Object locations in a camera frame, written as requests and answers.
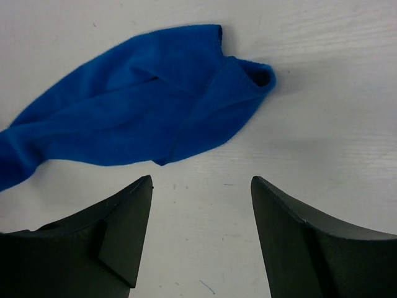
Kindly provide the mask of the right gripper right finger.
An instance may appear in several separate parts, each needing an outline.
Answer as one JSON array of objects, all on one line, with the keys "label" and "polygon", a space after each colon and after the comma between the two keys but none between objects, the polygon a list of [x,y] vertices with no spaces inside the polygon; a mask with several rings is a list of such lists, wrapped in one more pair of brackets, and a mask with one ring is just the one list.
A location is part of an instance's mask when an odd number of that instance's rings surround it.
[{"label": "right gripper right finger", "polygon": [[260,176],[251,197],[272,297],[396,297],[396,235],[337,219]]}]

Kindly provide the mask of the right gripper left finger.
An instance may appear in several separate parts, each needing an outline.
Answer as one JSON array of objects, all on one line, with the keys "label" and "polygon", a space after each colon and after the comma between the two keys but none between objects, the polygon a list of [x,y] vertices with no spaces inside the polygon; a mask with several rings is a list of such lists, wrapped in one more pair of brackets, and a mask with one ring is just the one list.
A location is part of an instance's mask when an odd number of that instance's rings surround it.
[{"label": "right gripper left finger", "polygon": [[136,286],[153,182],[38,230],[1,234],[2,297],[128,297]]}]

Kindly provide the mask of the blue towel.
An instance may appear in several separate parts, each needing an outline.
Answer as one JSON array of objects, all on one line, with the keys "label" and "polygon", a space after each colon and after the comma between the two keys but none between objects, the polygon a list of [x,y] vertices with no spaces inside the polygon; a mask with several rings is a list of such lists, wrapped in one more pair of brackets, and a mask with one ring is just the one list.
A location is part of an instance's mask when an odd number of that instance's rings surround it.
[{"label": "blue towel", "polygon": [[1,132],[1,189],[47,160],[177,162],[226,143],[276,84],[271,66],[224,55],[220,25],[133,37],[79,66]]}]

